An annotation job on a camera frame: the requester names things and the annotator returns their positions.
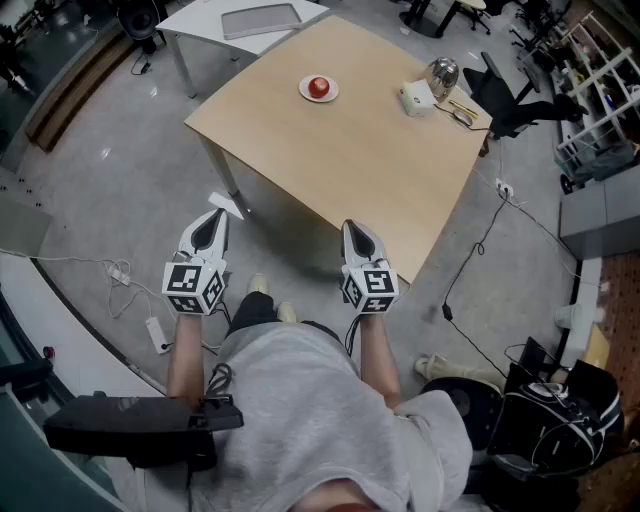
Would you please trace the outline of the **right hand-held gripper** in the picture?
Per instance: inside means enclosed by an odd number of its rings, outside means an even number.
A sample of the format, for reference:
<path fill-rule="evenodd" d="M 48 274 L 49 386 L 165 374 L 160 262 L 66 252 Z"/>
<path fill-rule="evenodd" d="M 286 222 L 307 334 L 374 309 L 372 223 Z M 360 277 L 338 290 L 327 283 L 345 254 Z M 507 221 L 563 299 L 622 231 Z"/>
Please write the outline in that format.
<path fill-rule="evenodd" d="M 346 265 L 342 269 L 343 302 L 358 314 L 386 313 L 399 298 L 399 284 L 397 272 L 386 260 L 382 240 L 366 225 L 352 219 L 344 221 L 341 233 Z"/>

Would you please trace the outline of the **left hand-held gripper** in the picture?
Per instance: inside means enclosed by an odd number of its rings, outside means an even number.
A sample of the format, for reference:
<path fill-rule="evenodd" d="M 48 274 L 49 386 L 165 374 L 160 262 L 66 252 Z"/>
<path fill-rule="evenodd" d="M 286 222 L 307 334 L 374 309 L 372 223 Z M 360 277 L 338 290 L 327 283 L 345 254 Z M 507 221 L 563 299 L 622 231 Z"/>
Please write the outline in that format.
<path fill-rule="evenodd" d="M 162 294 L 176 312 L 210 315 L 226 288 L 224 253 L 229 217 L 223 208 L 201 215 L 181 236 L 178 251 L 165 265 Z"/>

